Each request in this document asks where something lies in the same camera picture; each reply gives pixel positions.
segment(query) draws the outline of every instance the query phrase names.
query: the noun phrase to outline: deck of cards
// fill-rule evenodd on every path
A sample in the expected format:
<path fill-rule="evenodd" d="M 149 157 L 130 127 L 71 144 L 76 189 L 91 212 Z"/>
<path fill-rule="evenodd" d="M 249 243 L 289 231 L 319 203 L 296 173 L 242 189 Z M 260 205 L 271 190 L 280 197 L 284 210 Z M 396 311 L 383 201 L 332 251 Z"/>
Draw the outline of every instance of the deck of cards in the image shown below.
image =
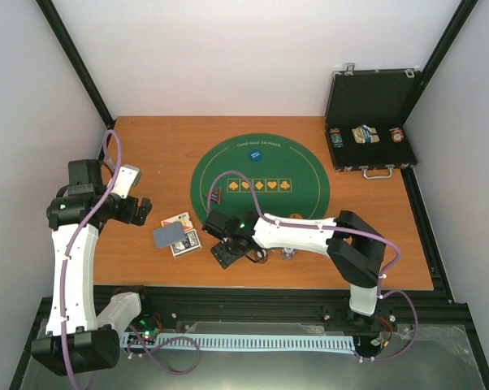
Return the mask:
<path fill-rule="evenodd" d="M 185 233 L 185 238 L 182 241 L 177 241 L 170 245 L 172 255 L 175 258 L 182 254 L 187 254 L 188 252 L 201 248 L 199 236 L 197 235 L 196 229 L 194 229 L 194 225 L 188 213 L 182 213 L 175 215 L 174 217 L 164 219 L 162 221 L 162 226 L 165 227 L 174 222 L 180 222 L 183 225 L 183 230 Z"/>

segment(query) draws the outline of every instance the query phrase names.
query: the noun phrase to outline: black metal frame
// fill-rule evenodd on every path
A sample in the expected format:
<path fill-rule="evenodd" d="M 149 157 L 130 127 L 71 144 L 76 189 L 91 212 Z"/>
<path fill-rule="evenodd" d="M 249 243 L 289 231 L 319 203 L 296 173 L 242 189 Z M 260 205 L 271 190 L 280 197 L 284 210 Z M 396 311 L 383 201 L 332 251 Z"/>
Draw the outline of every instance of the black metal frame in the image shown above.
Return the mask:
<path fill-rule="evenodd" d="M 411 91 L 407 100 L 406 119 L 418 102 L 423 90 L 431 80 L 449 47 L 461 30 L 477 0 L 461 0 L 456 13 L 435 47 L 420 82 Z M 62 20 L 51 0 L 37 0 L 55 36 L 61 43 L 71 64 L 97 108 L 107 128 L 113 128 L 115 121 L 98 92 L 78 50 L 67 33 Z M 444 265 L 432 233 L 431 224 L 419 191 L 413 169 L 401 171 L 409 202 L 418 228 L 418 233 L 434 286 L 433 291 L 412 291 L 409 295 L 418 312 L 421 323 L 459 324 L 465 327 L 478 368 L 486 388 L 489 389 L 489 368 L 484 356 L 478 334 L 466 304 L 454 302 Z M 115 286 L 95 286 L 95 308 L 100 312 L 109 302 Z M 270 322 L 270 323 L 321 323 L 328 330 L 341 330 L 346 334 L 358 336 L 360 333 L 350 327 L 337 329 L 336 324 L 324 319 L 324 314 L 347 305 L 348 292 L 345 290 L 300 290 L 300 289 L 261 289 L 261 288 L 149 288 L 151 304 L 160 312 L 163 325 L 177 328 L 199 321 L 230 322 Z M 43 298 L 28 341 L 19 360 L 19 365 L 11 382 L 10 390 L 20 389 L 24 372 L 30 358 L 31 341 L 37 336 L 41 322 L 50 315 L 51 298 Z M 410 323 L 412 312 L 405 299 L 391 297 L 379 303 L 381 310 L 388 310 L 399 321 Z"/>

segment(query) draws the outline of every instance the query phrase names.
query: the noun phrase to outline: robotic arm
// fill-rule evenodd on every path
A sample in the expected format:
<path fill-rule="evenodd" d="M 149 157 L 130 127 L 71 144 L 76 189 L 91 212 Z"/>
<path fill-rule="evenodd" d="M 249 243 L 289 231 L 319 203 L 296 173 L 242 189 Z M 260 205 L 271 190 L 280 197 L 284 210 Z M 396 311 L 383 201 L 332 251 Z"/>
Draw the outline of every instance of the robotic arm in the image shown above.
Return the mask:
<path fill-rule="evenodd" d="M 67 343 L 76 373 L 115 366 L 119 359 L 119 338 L 141 312 L 136 292 L 111 298 L 96 316 L 93 304 L 93 255 L 101 225 L 109 219 L 141 226 L 152 209 L 149 199 L 128 195 L 137 185 L 140 170 L 125 165 L 120 169 L 109 197 L 79 232 L 67 264 L 66 280 L 61 280 L 61 264 L 67 244 L 79 223 L 106 191 L 98 160 L 70 162 L 69 185 L 57 194 L 46 211 L 55 252 L 54 294 L 45 337 L 32 342 L 33 357 L 57 375 L 65 375 L 61 345 L 61 322 L 67 321 Z M 66 318 L 61 318 L 60 297 L 65 294 Z"/>
<path fill-rule="evenodd" d="M 212 210 L 203 230 L 221 240 L 211 252 L 226 268 L 251 249 L 294 248 L 328 256 L 342 277 L 350 283 L 350 309 L 365 316 L 374 313 L 380 266 L 385 244 L 366 238 L 324 230 L 323 226 L 351 228 L 380 236 L 370 225 L 351 211 L 341 211 L 337 218 L 288 219 L 271 214 L 260 218 L 257 212 L 247 213 L 243 219 L 229 217 Z"/>

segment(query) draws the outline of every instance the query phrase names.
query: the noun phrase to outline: wall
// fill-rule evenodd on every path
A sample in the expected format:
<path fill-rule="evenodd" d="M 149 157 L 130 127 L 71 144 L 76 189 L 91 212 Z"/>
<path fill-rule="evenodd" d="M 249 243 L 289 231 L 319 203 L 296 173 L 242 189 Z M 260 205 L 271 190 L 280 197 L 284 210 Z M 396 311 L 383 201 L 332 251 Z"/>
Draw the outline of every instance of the wall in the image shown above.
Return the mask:
<path fill-rule="evenodd" d="M 489 362 L 489 0 L 479 2 L 409 117 L 416 174 L 457 301 Z"/>
<path fill-rule="evenodd" d="M 35 1 L 0 2 L 0 389 L 8 388 L 53 246 L 45 209 L 67 161 L 94 158 L 103 125 Z"/>
<path fill-rule="evenodd" d="M 422 67 L 459 0 L 55 0 L 114 115 L 323 115 L 331 73 Z"/>

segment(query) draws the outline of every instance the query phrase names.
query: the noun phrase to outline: tabletop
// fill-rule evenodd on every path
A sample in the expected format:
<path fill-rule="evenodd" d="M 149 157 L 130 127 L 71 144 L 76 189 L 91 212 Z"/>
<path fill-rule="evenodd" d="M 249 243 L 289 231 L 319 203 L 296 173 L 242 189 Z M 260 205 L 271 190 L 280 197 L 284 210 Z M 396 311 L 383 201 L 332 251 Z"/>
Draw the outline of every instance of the tabletop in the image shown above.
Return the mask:
<path fill-rule="evenodd" d="M 123 145 L 123 164 L 139 167 L 142 177 L 134 197 L 148 197 L 153 210 L 143 227 L 110 221 L 97 243 L 95 284 L 248 288 L 348 288 L 333 262 L 322 255 L 297 251 L 291 261 L 275 249 L 265 264 L 239 260 L 224 270 L 212 257 L 216 239 L 201 230 L 190 201 L 197 163 L 211 148 L 230 137 L 264 132 L 288 137 L 308 148 L 328 175 L 331 200 L 327 217 L 341 210 L 361 216 L 380 234 L 400 246 L 403 257 L 388 273 L 385 288 L 432 289 L 418 230 L 400 173 L 390 179 L 366 180 L 361 172 L 335 172 L 320 117 L 118 117 L 115 130 Z M 114 142 L 111 155 L 116 155 Z M 152 231 L 160 221 L 189 212 L 202 249 L 174 258 L 158 249 Z M 386 250 L 384 263 L 394 257 Z"/>

